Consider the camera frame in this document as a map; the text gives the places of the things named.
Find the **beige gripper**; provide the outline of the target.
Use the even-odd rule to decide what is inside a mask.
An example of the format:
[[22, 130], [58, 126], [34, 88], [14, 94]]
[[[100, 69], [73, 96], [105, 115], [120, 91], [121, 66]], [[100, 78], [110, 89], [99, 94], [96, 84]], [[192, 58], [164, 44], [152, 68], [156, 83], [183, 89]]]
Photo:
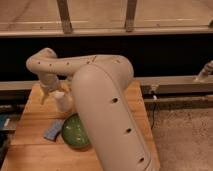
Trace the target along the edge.
[[40, 104], [43, 105], [45, 100], [48, 97], [48, 92], [56, 91], [61, 88], [61, 84], [59, 80], [54, 80], [51, 83], [44, 84], [40, 83], [40, 87], [42, 88], [42, 97], [40, 100]]

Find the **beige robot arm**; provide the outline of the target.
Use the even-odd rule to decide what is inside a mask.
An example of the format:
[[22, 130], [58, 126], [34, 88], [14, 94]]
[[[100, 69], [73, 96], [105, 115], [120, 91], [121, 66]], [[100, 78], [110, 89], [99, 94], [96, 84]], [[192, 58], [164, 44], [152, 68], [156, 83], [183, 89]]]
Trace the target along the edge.
[[159, 171], [125, 97], [134, 70], [124, 56], [95, 54], [59, 58], [44, 48], [26, 60], [44, 94], [66, 76], [75, 108], [104, 171]]

